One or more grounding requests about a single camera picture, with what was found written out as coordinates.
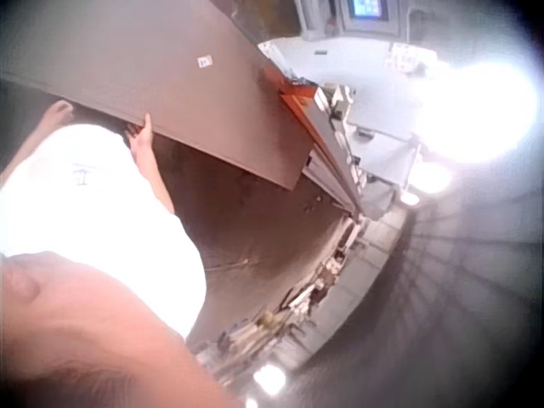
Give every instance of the screen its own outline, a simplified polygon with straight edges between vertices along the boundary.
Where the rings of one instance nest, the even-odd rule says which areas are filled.
[[[382,17],[382,1],[381,0],[352,0],[354,5],[355,17]]]

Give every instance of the hand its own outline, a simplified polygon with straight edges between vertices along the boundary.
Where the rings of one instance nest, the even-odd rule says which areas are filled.
[[[143,127],[128,123],[127,130],[125,130],[125,135],[128,138],[128,143],[130,144],[130,151],[133,154],[134,160],[136,160],[136,158],[139,154],[142,153],[142,151],[152,151],[153,130],[151,128],[150,114],[145,114]]]
[[[74,107],[65,100],[59,100],[48,107],[32,133],[40,140],[44,140],[55,130],[68,125],[73,119]]]

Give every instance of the skin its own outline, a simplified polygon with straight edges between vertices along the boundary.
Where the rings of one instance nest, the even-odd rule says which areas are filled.
[[[49,108],[53,116],[46,112],[2,180],[72,111],[64,101]],[[152,154],[149,115],[127,135],[140,172],[173,212]],[[0,266],[4,379],[17,383],[91,367],[132,378],[148,406],[241,406],[199,366],[181,336],[119,281],[52,252],[2,257]]]

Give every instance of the wooden panel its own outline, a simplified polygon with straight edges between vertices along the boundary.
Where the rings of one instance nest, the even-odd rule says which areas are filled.
[[[204,0],[48,0],[4,13],[3,79],[156,131],[291,189],[311,138],[269,62]],[[197,59],[211,55],[200,68]]]

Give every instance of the sticker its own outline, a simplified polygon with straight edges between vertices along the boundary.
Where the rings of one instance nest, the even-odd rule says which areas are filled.
[[[204,55],[198,59],[198,66],[200,68],[206,68],[207,66],[213,65],[213,59],[211,55]]]

